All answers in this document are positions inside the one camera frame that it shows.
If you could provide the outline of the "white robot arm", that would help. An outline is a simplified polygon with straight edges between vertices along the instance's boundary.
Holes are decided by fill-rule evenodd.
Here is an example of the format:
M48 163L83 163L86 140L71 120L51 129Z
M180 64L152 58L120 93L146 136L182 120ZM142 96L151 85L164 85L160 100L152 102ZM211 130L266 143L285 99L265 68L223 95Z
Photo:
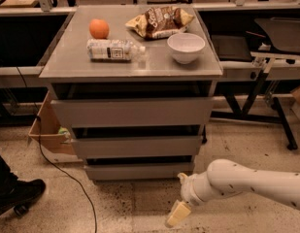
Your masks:
M179 173L182 200L177 200L165 220L172 228L193 207L214 199L224 199L251 192L300 211L300 173L250 169L228 159L211 162L201 174Z

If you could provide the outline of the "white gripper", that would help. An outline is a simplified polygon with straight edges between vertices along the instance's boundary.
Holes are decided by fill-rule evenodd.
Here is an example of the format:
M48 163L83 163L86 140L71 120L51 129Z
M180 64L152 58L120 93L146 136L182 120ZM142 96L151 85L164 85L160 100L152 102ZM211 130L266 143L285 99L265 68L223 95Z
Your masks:
M177 200L167 216L165 226L169 228L186 219L191 213L190 207L201 206L208 201L208 177L206 173L190 176L179 173L178 178L180 179L183 201Z

